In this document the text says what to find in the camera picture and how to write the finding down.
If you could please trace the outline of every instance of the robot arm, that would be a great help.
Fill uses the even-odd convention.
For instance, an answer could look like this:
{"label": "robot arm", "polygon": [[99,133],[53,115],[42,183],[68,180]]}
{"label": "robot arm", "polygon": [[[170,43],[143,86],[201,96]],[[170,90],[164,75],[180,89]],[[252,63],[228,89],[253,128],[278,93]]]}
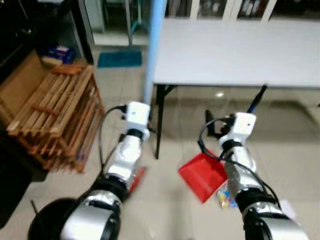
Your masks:
{"label": "robot arm", "polygon": [[231,160],[226,160],[224,168],[228,176],[228,190],[242,213],[245,239],[308,240],[301,227],[277,205],[276,196],[267,193],[265,183],[256,175],[256,163],[244,147],[255,126],[256,116],[238,112],[231,115],[229,120],[228,126],[225,126],[229,131],[220,134],[218,142],[224,159]]}
{"label": "robot arm", "polygon": [[111,156],[109,168],[80,197],[60,234],[61,240],[116,240],[122,203],[130,193],[139,169],[142,144],[149,138],[150,106],[126,106],[124,137]]}

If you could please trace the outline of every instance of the floor mat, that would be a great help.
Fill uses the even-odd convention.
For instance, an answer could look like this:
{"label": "floor mat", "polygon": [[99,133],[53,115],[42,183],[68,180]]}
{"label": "floor mat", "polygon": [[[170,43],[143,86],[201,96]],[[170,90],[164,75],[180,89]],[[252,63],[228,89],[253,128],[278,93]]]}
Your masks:
{"label": "floor mat", "polygon": [[116,52],[101,52],[98,68],[140,67],[142,65],[141,51],[122,50]]}

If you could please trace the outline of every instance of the red dustpan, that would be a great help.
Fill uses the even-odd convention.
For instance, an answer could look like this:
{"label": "red dustpan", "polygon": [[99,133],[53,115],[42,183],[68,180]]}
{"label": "red dustpan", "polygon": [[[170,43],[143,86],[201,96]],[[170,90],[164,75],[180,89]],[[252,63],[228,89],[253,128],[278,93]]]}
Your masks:
{"label": "red dustpan", "polygon": [[196,155],[178,172],[202,203],[228,179],[224,165],[204,153]]}

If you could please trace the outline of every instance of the black cable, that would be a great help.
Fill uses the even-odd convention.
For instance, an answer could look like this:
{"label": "black cable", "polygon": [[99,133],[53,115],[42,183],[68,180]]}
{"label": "black cable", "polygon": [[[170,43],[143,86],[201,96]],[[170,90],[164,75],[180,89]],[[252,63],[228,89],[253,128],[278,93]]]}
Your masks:
{"label": "black cable", "polygon": [[274,197],[274,199],[275,199],[275,201],[276,201],[276,204],[277,204],[278,208],[279,208],[280,210],[282,210],[281,205],[280,205],[279,198],[278,198],[277,194],[275,193],[275,191],[274,191],[274,190],[272,189],[272,187],[270,187],[265,181],[262,181],[262,182],[263,182],[263,184],[266,186],[266,188],[269,189],[269,191],[272,193],[272,195],[273,195],[273,197]]}
{"label": "black cable", "polygon": [[241,164],[239,162],[236,162],[236,161],[233,161],[233,160],[227,159],[227,158],[220,158],[218,156],[214,156],[208,151],[208,149],[206,148],[205,143],[204,143],[204,141],[202,139],[204,131],[206,130],[206,128],[209,125],[214,124],[215,122],[221,121],[221,120],[222,120],[221,118],[220,119],[214,119],[214,120],[211,120],[211,121],[207,122],[206,124],[204,124],[202,126],[202,128],[200,130],[200,133],[199,133],[199,138],[198,138],[198,144],[200,146],[201,151],[204,154],[206,154],[208,157],[212,158],[213,160],[224,161],[226,163],[234,164],[234,165],[237,165],[237,166],[249,171],[253,175],[253,177],[259,182],[259,184],[261,185],[264,193],[268,194],[266,187],[270,190],[270,192],[272,193],[272,195],[273,195],[273,197],[274,197],[274,199],[276,201],[277,206],[281,210],[281,205],[280,205],[278,196],[275,193],[275,191],[268,184],[266,184],[254,171],[252,171],[249,167],[247,167],[247,166],[245,166],[245,165],[243,165],[243,164]]}
{"label": "black cable", "polygon": [[38,215],[39,212],[38,212],[38,209],[37,209],[37,207],[36,207],[35,201],[30,200],[30,203],[31,203],[31,206],[32,206],[32,208],[33,208],[34,214],[35,214],[35,215]]}
{"label": "black cable", "polygon": [[100,160],[100,167],[101,167],[101,171],[99,176],[103,173],[103,170],[105,168],[106,165],[106,161],[103,160],[103,151],[102,151],[102,127],[104,124],[104,121],[107,117],[107,115],[109,113],[111,113],[113,110],[120,110],[122,113],[126,113],[127,111],[127,106],[126,105],[119,105],[119,106],[114,106],[112,108],[110,108],[105,114],[103,114],[102,118],[101,118],[101,122],[100,122],[100,127],[99,127],[99,136],[98,136],[98,145],[99,145],[99,160]]}
{"label": "black cable", "polygon": [[103,163],[103,167],[101,168],[101,173],[103,174],[105,172],[105,168],[107,166],[107,162],[109,161],[109,159],[111,158],[111,156],[114,154],[116,148],[117,148],[117,145],[114,146],[112,148],[112,150],[109,152],[108,156],[106,156],[105,160],[104,160],[104,163]]}

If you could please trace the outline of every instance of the white table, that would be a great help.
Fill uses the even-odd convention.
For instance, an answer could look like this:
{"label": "white table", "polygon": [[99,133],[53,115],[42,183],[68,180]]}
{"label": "white table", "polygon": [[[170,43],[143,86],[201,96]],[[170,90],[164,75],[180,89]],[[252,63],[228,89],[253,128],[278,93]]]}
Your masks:
{"label": "white table", "polygon": [[156,158],[175,86],[320,88],[319,22],[165,19],[157,52]]}

